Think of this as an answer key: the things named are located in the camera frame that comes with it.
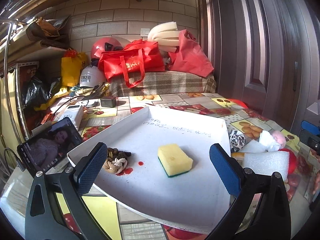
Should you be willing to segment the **person's right hand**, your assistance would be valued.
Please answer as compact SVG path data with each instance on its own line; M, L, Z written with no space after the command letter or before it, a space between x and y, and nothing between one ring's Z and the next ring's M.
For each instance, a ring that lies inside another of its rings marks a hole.
M319 184L320 184L320 171L316 173L312 194L316 194L316 192L319 189Z

